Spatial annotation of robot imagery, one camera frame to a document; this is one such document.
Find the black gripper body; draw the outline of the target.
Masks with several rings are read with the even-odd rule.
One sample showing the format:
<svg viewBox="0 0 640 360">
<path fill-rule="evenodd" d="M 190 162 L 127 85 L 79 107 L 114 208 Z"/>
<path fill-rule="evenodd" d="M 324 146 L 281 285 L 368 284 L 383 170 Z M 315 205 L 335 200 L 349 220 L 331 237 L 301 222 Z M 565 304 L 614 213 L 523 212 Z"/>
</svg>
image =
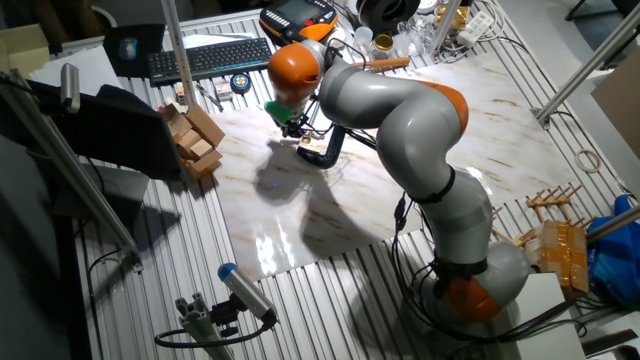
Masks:
<svg viewBox="0 0 640 360">
<path fill-rule="evenodd" d="M 305 136 L 309 129 L 306 128 L 309 117 L 307 115 L 300 115 L 298 118 L 289 119 L 282 128 L 282 135 L 284 138 L 290 137 L 294 139 L 300 139 Z"/>
</svg>

